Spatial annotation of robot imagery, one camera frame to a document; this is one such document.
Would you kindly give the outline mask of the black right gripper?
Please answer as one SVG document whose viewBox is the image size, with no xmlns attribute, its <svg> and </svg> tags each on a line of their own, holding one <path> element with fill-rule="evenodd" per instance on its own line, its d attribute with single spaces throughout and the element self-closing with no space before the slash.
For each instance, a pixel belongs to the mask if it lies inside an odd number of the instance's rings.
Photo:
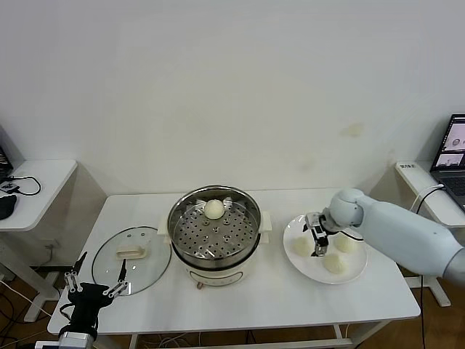
<svg viewBox="0 0 465 349">
<path fill-rule="evenodd" d="M 328 236 L 337 234 L 337 224 L 331 218 L 329 208 L 325 208 L 321 213 L 307 213 L 304 216 L 304 225 L 302 231 L 312 232 L 315 247 L 311 256 L 322 257 L 327 252 Z"/>
</svg>

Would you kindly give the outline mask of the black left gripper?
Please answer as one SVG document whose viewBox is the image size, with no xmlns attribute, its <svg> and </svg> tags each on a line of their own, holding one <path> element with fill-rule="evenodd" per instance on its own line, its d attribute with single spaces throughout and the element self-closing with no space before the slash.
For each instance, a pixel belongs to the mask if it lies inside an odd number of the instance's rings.
<svg viewBox="0 0 465 349">
<path fill-rule="evenodd" d="M 126 280 L 126 259 L 123 259 L 114 286 L 109 288 L 105 285 L 90 283 L 81 285 L 78 275 L 86 256 L 87 252 L 84 252 L 71 270 L 64 274 L 68 300 L 74 306 L 69 323 L 72 330 L 96 330 L 100 310 L 109 306 L 111 298 L 122 294 L 129 285 Z"/>
</svg>

